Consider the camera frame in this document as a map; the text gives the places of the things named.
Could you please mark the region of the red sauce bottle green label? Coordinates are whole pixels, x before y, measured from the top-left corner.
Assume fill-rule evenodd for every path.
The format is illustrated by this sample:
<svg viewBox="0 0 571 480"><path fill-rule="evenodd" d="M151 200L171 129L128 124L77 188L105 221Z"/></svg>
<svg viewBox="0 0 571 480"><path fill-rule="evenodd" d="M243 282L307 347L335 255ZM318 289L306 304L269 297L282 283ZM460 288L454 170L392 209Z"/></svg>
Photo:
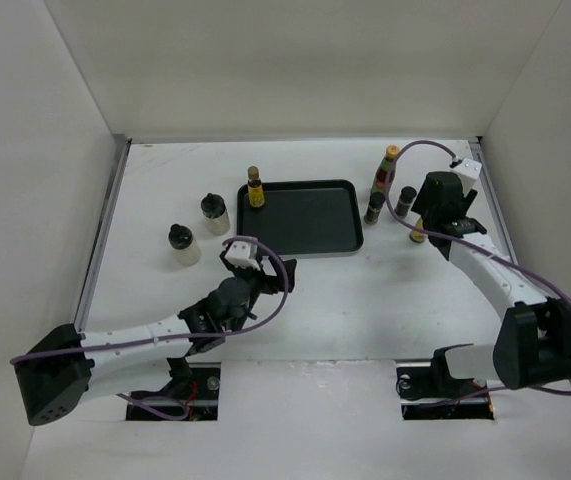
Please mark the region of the red sauce bottle green label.
<svg viewBox="0 0 571 480"><path fill-rule="evenodd" d="M396 158L400 152L397 145L388 145L375 173L370 193L388 194L396 173Z"/></svg>

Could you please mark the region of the yellow label sauce bottle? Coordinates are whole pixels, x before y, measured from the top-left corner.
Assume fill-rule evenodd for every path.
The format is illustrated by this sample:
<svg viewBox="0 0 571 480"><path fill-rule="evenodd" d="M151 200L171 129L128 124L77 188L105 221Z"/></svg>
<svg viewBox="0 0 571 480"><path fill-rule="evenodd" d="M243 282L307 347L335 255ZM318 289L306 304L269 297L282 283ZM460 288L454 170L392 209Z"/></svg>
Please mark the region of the yellow label sauce bottle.
<svg viewBox="0 0 571 480"><path fill-rule="evenodd" d="M265 195L259 169L256 166L250 166L247 169L247 174L249 205L255 209L262 208L265 205Z"/></svg>

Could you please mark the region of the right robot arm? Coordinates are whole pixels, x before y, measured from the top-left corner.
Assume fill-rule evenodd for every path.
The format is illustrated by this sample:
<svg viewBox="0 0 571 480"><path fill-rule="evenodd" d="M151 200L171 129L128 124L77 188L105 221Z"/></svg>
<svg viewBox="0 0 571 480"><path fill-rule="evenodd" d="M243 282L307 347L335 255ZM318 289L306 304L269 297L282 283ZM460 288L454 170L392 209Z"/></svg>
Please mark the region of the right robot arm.
<svg viewBox="0 0 571 480"><path fill-rule="evenodd" d="M511 390L571 379L571 308L545 295L508 267L487 230L467 211L475 199L451 172L430 172L412 207L429 232L429 242L463 272L501 320L489 345L438 349L429 384L448 396L465 380L499 381Z"/></svg>

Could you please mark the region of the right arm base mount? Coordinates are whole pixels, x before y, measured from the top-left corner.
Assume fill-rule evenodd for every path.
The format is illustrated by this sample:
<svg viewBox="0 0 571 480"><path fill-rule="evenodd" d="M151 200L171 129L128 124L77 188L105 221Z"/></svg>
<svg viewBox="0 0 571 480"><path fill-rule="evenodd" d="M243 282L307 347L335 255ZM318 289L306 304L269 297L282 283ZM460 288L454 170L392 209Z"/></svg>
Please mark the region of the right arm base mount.
<svg viewBox="0 0 571 480"><path fill-rule="evenodd" d="M396 363L396 392L406 421L493 420L493 405L485 380L453 379L437 371L430 360Z"/></svg>

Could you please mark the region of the dark spice jar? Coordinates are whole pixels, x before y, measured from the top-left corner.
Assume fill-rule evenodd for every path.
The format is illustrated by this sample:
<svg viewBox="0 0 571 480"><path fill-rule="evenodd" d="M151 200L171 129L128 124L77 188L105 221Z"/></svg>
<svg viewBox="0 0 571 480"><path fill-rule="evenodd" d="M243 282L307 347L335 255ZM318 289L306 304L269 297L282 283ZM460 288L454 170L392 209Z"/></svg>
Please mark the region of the dark spice jar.
<svg viewBox="0 0 571 480"><path fill-rule="evenodd" d="M378 222L384 204L385 195L382 192L373 192L370 194L367 210L363 217L367 225L375 225Z"/></svg>
<svg viewBox="0 0 571 480"><path fill-rule="evenodd" d="M401 189L399 199L394 209L399 218L405 219L407 217L416 196L417 191L412 186L405 186Z"/></svg>

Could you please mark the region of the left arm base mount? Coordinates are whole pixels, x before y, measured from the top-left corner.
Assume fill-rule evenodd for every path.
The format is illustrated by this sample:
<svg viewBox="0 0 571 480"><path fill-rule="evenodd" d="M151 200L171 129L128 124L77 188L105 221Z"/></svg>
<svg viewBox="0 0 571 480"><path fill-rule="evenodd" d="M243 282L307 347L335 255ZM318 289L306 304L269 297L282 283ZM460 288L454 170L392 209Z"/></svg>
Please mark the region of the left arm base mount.
<svg viewBox="0 0 571 480"><path fill-rule="evenodd" d="M170 380L155 390L125 394L127 421L216 421L219 411L220 363L169 361Z"/></svg>

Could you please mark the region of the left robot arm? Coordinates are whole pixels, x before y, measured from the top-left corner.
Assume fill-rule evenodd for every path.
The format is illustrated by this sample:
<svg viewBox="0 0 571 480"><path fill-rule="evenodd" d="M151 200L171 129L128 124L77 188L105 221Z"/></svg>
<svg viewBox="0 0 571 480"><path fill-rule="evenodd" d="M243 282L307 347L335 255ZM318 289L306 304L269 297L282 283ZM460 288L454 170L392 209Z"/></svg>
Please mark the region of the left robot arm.
<svg viewBox="0 0 571 480"><path fill-rule="evenodd" d="M51 424L105 396L117 396L157 419L190 419L202 389L190 358L251 332L246 323L259 298L286 298L295 288L294 259L272 260L272 274L259 261L223 263L230 277L175 315L102 332L61 325L12 359L29 425Z"/></svg>

